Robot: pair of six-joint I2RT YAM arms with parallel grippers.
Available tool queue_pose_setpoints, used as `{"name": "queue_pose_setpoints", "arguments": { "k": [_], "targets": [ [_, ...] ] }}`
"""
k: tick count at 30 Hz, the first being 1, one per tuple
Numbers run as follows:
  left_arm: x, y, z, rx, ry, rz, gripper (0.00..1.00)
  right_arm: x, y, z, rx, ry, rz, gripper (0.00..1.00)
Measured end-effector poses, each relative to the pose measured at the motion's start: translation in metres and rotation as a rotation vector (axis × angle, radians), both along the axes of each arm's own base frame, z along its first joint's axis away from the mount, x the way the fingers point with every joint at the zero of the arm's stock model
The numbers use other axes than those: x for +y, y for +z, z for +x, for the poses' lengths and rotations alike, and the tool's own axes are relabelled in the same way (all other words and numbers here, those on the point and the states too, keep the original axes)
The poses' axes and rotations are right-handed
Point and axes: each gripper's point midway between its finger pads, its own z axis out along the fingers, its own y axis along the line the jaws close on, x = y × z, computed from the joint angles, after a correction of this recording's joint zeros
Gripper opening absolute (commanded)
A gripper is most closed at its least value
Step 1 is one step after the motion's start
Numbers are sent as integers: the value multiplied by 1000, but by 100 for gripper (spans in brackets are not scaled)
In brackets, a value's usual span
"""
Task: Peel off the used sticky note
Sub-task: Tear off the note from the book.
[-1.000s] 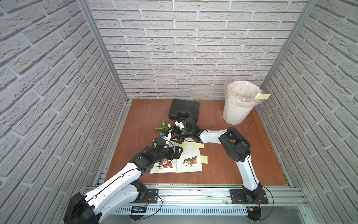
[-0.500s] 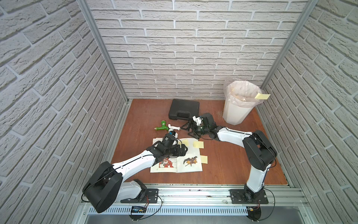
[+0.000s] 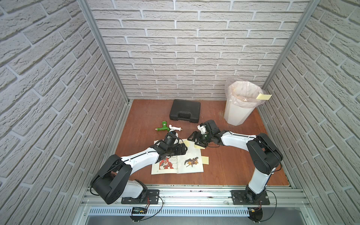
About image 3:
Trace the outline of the illustrated picture book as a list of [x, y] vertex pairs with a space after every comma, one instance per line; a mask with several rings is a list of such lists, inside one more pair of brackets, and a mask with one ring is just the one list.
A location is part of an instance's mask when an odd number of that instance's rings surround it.
[[203, 173], [203, 160], [200, 147], [194, 142], [183, 139], [187, 147], [185, 155], [167, 157], [160, 162], [153, 164], [151, 175], [157, 174], [184, 174], [184, 173]]

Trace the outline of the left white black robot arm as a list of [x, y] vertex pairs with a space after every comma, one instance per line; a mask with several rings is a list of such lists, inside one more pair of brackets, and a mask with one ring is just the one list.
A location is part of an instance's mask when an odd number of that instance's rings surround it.
[[139, 180], [131, 181], [130, 176], [161, 160], [185, 155], [187, 150], [184, 141], [171, 131], [163, 140], [139, 153], [125, 157], [111, 155], [91, 180], [90, 190], [94, 190], [106, 204], [112, 204], [119, 198], [125, 199], [125, 203], [148, 203], [148, 188]]

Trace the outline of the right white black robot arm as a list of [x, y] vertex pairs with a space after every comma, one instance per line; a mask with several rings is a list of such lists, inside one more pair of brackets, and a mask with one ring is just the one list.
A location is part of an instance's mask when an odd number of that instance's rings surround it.
[[249, 184], [245, 188], [244, 198], [254, 203], [266, 194], [265, 186], [271, 175], [283, 160], [278, 147], [265, 133], [258, 135], [243, 135], [228, 130], [220, 130], [215, 121], [209, 120], [198, 125], [198, 131], [187, 139], [203, 148], [213, 142], [221, 146], [232, 146], [249, 152], [255, 170]]

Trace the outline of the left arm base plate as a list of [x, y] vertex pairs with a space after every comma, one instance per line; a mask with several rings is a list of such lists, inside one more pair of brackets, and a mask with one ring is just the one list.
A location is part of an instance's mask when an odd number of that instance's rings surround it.
[[121, 199], [122, 204], [145, 204], [145, 205], [152, 205], [158, 204], [159, 201], [159, 189], [147, 189], [144, 190], [139, 197], [131, 198], [131, 197], [124, 197]]

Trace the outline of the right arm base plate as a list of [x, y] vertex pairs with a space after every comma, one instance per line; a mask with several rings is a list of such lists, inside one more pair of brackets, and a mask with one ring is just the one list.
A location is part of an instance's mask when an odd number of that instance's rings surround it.
[[270, 205], [267, 192], [263, 190], [260, 194], [249, 190], [231, 190], [231, 199], [234, 205]]

